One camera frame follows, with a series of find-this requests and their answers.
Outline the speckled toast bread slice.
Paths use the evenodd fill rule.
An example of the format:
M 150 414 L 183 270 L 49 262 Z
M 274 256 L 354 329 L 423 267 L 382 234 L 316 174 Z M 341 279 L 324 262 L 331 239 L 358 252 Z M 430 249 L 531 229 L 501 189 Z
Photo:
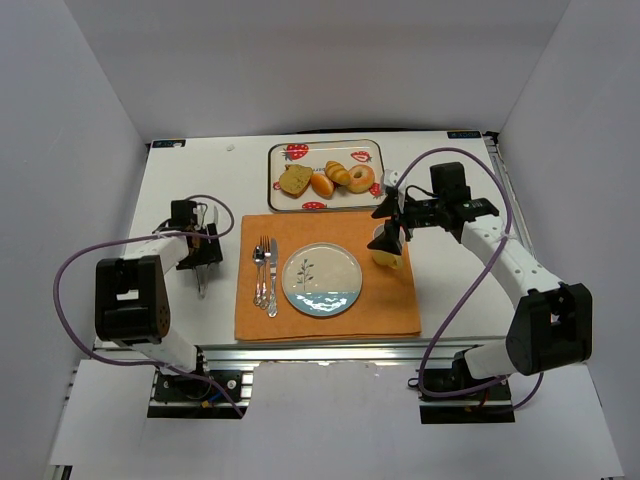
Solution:
M 314 171 L 302 165 L 286 165 L 278 183 L 280 190 L 293 198 L 299 198 L 308 188 Z

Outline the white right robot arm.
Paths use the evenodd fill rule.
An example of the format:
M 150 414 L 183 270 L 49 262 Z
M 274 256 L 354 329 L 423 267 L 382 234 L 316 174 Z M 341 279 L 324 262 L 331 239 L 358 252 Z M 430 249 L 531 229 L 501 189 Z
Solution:
M 434 198 L 415 200 L 398 172 L 384 172 L 385 199 L 373 215 L 385 223 L 367 247 L 397 254 L 413 230 L 440 227 L 496 279 L 514 307 L 506 337 L 462 352 L 455 366 L 480 381 L 529 376 L 589 359 L 593 298 L 587 287 L 562 281 L 509 236 L 498 209 L 486 198 L 472 198 L 461 163 L 433 166 L 431 179 Z

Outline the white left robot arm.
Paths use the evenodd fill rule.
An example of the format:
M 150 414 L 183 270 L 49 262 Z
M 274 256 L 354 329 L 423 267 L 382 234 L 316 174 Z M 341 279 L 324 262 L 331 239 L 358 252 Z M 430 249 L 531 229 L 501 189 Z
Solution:
M 131 348 L 190 374 L 204 373 L 201 351 L 171 326 L 165 275 L 192 270 L 198 295 L 206 294 L 206 270 L 222 261 L 217 220 L 194 197 L 171 202 L 171 215 L 153 239 L 131 254 L 96 266 L 95 330 L 100 340 Z

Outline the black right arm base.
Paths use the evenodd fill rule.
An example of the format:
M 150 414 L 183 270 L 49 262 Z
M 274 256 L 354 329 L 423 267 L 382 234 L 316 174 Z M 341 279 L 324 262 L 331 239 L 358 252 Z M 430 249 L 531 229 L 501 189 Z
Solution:
M 456 353 L 448 368 L 426 368 L 407 381 L 419 398 L 423 425 L 506 424 L 515 422 L 511 390 L 507 381 L 479 389 L 488 379 L 471 377 L 463 363 L 464 352 Z

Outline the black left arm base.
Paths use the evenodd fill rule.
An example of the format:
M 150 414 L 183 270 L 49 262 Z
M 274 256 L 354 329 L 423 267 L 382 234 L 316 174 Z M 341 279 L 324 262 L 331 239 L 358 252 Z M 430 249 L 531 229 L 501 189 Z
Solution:
M 208 376 L 245 413 L 250 399 L 252 373 L 246 369 L 215 368 Z M 240 416 L 221 391 L 209 383 L 160 370 L 155 373 L 147 408 L 150 419 L 239 420 Z

